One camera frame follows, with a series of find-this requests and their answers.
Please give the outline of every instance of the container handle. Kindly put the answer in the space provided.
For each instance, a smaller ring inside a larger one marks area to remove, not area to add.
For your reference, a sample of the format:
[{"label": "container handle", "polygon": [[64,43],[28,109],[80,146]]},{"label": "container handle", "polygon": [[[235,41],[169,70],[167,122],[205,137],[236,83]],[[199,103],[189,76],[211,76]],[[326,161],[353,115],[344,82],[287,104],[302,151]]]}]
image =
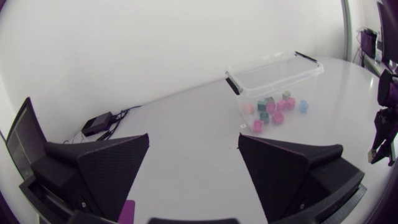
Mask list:
[{"label": "container handle", "polygon": [[239,92],[239,90],[236,87],[236,85],[232,82],[232,80],[230,78],[226,78],[225,80],[229,84],[231,89],[234,91],[234,93],[239,96],[241,93]]},{"label": "container handle", "polygon": [[318,60],[315,60],[314,58],[308,57],[305,54],[301,54],[300,52],[295,52],[295,53],[296,53],[296,55],[299,55],[299,56],[301,56],[301,57],[303,57],[305,59],[308,59],[308,60],[310,60],[312,62],[318,63]]}]

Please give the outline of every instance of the green cube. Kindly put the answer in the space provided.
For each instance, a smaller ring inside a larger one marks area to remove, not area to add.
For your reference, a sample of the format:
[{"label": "green cube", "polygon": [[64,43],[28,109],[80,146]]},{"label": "green cube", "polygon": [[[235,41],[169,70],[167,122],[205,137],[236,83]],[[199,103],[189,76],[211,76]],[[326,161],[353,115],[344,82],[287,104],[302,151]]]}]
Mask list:
[{"label": "green cube", "polygon": [[258,111],[265,111],[267,109],[267,104],[264,101],[257,102],[257,110]]},{"label": "green cube", "polygon": [[284,93],[282,94],[282,98],[284,100],[288,100],[290,98],[290,92],[289,91],[284,91]]},{"label": "green cube", "polygon": [[266,112],[261,112],[260,113],[260,120],[264,122],[264,124],[269,123],[269,114]]},{"label": "green cube", "polygon": [[266,98],[266,103],[275,103],[275,100],[273,99],[273,97],[268,97]]}]

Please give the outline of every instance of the pink cube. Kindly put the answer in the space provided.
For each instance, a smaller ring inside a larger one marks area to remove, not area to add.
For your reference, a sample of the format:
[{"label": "pink cube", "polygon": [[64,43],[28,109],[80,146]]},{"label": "pink cube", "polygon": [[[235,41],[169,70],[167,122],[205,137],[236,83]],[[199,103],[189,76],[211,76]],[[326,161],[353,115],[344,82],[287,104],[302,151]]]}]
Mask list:
[{"label": "pink cube", "polygon": [[263,125],[264,125],[263,121],[254,120],[254,122],[253,122],[253,132],[254,133],[261,133]]},{"label": "pink cube", "polygon": [[286,100],[279,100],[279,102],[277,104],[277,111],[283,111],[286,109],[286,107],[287,107]]},{"label": "pink cube", "polygon": [[274,122],[274,124],[280,124],[282,122],[284,122],[284,115],[281,112],[275,112],[272,114],[272,121]]},{"label": "pink cube", "polygon": [[294,98],[290,97],[287,100],[287,109],[292,110],[294,108],[295,103],[296,103],[296,100]]},{"label": "pink cube", "polygon": [[273,112],[275,112],[275,108],[276,108],[275,103],[273,103],[273,102],[267,103],[267,112],[268,113],[272,114]]},{"label": "pink cube", "polygon": [[254,113],[253,104],[251,104],[251,103],[245,104],[243,106],[243,111],[245,114],[253,114]]}]

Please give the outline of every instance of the clear plastic container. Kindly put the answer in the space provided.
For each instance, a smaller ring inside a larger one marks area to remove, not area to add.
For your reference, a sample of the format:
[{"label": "clear plastic container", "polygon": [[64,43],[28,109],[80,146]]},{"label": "clear plastic container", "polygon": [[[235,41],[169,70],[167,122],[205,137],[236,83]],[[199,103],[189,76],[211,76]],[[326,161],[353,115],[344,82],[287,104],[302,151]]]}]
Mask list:
[{"label": "clear plastic container", "polygon": [[[253,133],[288,125],[293,119],[309,116],[318,75],[321,73],[323,73],[321,63],[298,52],[269,55],[260,60],[229,66],[226,71],[240,92],[237,96],[239,110]],[[289,94],[283,96],[287,91],[290,92],[290,96]],[[271,110],[272,105],[267,111],[267,98],[270,97],[278,107],[275,111]],[[269,117],[268,123],[264,113]],[[264,122],[261,130],[254,125],[255,122],[258,124],[258,120]]]}]

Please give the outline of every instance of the pastel cube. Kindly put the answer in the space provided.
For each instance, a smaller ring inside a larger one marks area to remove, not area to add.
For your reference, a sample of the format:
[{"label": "pastel cube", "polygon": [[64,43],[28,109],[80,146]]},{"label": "pastel cube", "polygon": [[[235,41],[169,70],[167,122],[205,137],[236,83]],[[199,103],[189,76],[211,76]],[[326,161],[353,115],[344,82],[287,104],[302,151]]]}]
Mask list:
[{"label": "pastel cube", "polygon": [[290,97],[287,101],[287,109],[292,110],[296,104],[296,100],[292,97]]},{"label": "pastel cube", "polygon": [[287,102],[286,100],[279,100],[277,106],[277,111],[283,111],[287,108]]},{"label": "pastel cube", "polygon": [[272,114],[273,112],[275,112],[276,109],[276,104],[273,102],[269,102],[267,103],[267,112]]},{"label": "pastel cube", "polygon": [[272,114],[272,121],[274,122],[274,124],[280,124],[282,122],[284,122],[284,115],[281,112],[275,112],[274,114]]},{"label": "pastel cube", "polygon": [[260,113],[260,120],[264,122],[264,124],[269,123],[269,114],[266,112],[261,112]]},{"label": "pastel cube", "polygon": [[273,99],[273,97],[268,97],[266,98],[266,103],[275,103],[275,100]]},{"label": "pastel cube", "polygon": [[290,92],[289,91],[284,91],[284,93],[282,94],[282,98],[284,100],[288,100],[290,98]]},{"label": "pastel cube", "polygon": [[243,106],[243,111],[245,114],[253,114],[254,113],[254,107],[253,104],[247,103]]},{"label": "pastel cube", "polygon": [[258,101],[257,102],[257,110],[258,111],[265,111],[267,108],[267,104],[265,101]]},{"label": "pastel cube", "polygon": [[308,107],[309,105],[305,100],[300,101],[300,104],[298,105],[298,109],[300,110],[301,113],[306,113]]},{"label": "pastel cube", "polygon": [[261,120],[254,120],[253,122],[253,132],[254,133],[261,133],[262,127],[264,126],[264,122]]}]

